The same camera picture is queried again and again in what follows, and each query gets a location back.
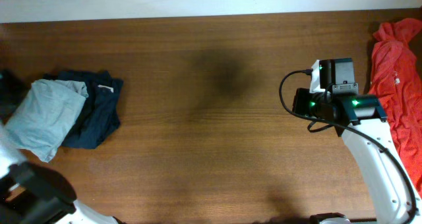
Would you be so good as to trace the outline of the light blue t-shirt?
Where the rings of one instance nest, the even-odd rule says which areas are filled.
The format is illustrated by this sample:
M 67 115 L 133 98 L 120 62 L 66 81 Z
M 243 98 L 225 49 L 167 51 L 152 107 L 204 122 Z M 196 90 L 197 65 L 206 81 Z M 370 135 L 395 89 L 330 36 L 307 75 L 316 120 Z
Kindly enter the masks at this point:
M 16 148 L 29 150 L 48 163 L 76 123 L 87 98 L 84 82 L 36 80 L 5 129 Z

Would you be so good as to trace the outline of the dark navy folded garment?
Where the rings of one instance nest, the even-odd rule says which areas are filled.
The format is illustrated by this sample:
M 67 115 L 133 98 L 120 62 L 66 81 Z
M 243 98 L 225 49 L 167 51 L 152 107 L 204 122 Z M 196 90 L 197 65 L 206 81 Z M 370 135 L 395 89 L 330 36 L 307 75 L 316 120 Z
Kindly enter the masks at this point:
M 95 149 L 120 126 L 117 104 L 123 81 L 106 70 L 100 72 L 65 70 L 56 75 L 45 74 L 48 80 L 72 80 L 86 85 L 88 97 L 62 146 Z

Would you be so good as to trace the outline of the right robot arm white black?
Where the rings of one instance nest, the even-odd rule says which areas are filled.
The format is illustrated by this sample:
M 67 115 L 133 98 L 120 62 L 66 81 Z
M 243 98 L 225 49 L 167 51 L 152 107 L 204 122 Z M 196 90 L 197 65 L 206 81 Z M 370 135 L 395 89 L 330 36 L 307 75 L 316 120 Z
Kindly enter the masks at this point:
M 420 223 L 421 197 L 396 151 L 380 100 L 360 94 L 350 58 L 317 60 L 293 112 L 336 129 L 363 176 L 378 223 Z

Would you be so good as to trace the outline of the red t-shirt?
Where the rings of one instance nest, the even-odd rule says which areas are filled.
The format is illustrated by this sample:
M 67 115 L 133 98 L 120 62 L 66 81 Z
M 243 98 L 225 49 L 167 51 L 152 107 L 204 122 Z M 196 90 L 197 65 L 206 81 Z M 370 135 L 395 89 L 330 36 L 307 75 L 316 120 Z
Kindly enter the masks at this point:
M 387 114 L 394 145 L 408 175 L 421 193 L 421 78 L 409 42 L 421 31 L 421 21 L 405 18 L 385 22 L 373 34 L 370 94 Z

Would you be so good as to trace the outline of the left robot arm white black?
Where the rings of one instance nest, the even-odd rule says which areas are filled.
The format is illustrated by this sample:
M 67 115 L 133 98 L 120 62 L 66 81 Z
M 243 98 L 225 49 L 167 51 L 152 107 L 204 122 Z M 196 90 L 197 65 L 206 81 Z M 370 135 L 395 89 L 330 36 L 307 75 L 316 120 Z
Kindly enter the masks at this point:
M 31 85 L 1 71 L 2 223 L 117 222 L 83 204 L 46 163 L 62 146 L 97 148 L 119 127 L 122 85 L 106 71 L 62 71 Z

